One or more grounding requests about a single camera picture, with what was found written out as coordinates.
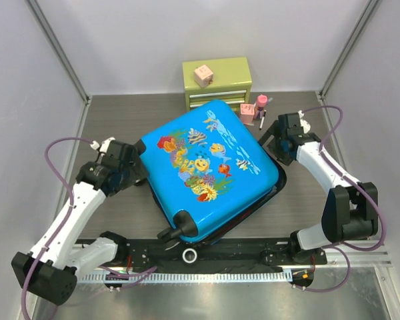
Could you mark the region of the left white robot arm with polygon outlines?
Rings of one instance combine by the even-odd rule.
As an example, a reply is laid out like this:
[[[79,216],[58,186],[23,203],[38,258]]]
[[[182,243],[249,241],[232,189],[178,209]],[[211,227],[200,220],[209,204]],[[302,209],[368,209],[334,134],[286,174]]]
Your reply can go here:
[[[115,138],[92,141],[99,159],[84,164],[69,198],[44,236],[28,253],[18,252],[11,261],[24,293],[30,292],[55,305],[64,304],[80,278],[106,263],[122,266],[128,258],[127,240],[106,231],[86,248],[73,246],[93,213],[108,197],[145,180],[148,172],[140,156],[144,142],[131,145]]]

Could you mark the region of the blue fish-print suitcase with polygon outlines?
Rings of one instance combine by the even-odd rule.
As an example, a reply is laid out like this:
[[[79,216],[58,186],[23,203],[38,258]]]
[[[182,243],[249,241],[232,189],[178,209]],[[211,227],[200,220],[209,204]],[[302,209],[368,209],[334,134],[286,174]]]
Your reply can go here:
[[[166,249],[212,245],[285,186],[283,168],[230,106],[214,100],[138,141]]]

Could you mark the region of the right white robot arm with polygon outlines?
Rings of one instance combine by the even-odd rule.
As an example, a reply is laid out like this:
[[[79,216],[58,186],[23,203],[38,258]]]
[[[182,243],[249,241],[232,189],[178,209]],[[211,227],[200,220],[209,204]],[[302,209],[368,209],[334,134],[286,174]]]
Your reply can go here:
[[[282,164],[304,166],[327,196],[320,222],[290,234],[287,255],[292,262],[304,263],[322,247],[377,234],[376,186],[346,172],[316,134],[305,132],[298,114],[280,115],[259,142]]]

